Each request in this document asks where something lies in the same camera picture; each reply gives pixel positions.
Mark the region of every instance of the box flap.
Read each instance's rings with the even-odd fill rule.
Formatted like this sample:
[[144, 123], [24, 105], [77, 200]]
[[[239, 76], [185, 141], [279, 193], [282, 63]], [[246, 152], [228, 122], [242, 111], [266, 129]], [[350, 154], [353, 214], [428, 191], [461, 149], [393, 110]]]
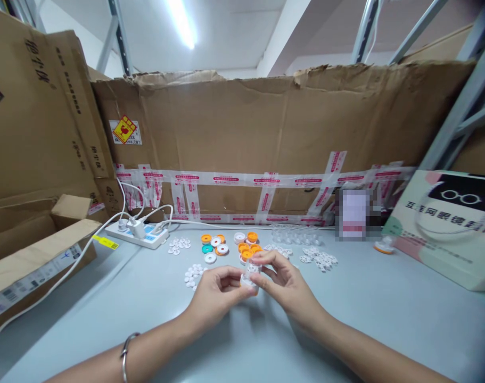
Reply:
[[63, 194], [52, 208], [51, 214], [81, 220], [88, 216], [91, 204], [92, 200], [90, 198]]
[[0, 260], [0, 291], [31, 274], [93, 233], [101, 224], [88, 219], [58, 231]]

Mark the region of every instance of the open cardboard box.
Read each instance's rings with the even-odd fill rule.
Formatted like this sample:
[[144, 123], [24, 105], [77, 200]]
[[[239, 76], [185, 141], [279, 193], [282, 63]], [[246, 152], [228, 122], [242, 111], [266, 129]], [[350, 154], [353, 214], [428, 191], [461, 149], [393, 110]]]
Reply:
[[[0, 208], [0, 326], [44, 296], [101, 225], [85, 219], [91, 199], [63, 194]], [[95, 259], [90, 246], [74, 275]]]

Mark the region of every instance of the clear plastic bottle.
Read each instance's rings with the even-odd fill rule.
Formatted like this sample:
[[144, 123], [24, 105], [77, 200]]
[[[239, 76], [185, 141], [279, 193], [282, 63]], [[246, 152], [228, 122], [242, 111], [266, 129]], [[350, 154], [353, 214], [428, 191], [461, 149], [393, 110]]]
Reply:
[[255, 265], [253, 263], [253, 260], [250, 258], [246, 262], [246, 269], [244, 270], [244, 274], [241, 275], [241, 286], [251, 286], [254, 289], [254, 294], [258, 294], [258, 289], [259, 287], [255, 285], [251, 281], [251, 274], [257, 273], [260, 274], [262, 272], [262, 266], [261, 265]]

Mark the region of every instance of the bracelet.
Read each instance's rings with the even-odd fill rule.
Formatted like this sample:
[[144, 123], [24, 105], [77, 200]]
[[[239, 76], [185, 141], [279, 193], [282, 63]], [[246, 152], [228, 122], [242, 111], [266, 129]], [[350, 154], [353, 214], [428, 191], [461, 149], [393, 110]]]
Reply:
[[122, 361], [121, 361], [121, 369], [124, 373], [124, 383], [127, 383], [127, 372], [125, 371], [125, 361], [127, 359], [127, 353], [129, 352], [129, 342], [134, 339], [135, 337], [137, 337], [138, 335], [141, 335], [139, 332], [135, 332], [133, 334], [130, 334], [129, 337], [127, 338], [127, 340], [125, 341], [124, 343], [124, 348], [123, 350], [121, 351], [121, 354], [120, 354], [120, 358], [122, 358]]

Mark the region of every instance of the white cap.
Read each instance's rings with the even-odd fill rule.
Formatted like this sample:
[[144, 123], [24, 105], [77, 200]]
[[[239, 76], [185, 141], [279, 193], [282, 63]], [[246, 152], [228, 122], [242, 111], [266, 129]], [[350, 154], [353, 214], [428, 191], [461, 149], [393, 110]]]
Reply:
[[237, 232], [233, 236], [233, 242], [235, 242], [236, 245], [243, 243], [246, 240], [246, 234]]
[[207, 264], [213, 264], [216, 261], [217, 257], [214, 253], [207, 253], [205, 254], [204, 261]]
[[228, 253], [228, 245], [221, 244], [216, 248], [217, 252], [221, 255]]
[[222, 244], [223, 241], [221, 240], [221, 238], [219, 237], [214, 237], [211, 241], [210, 241], [210, 244], [213, 246], [213, 247], [218, 247], [220, 244]]

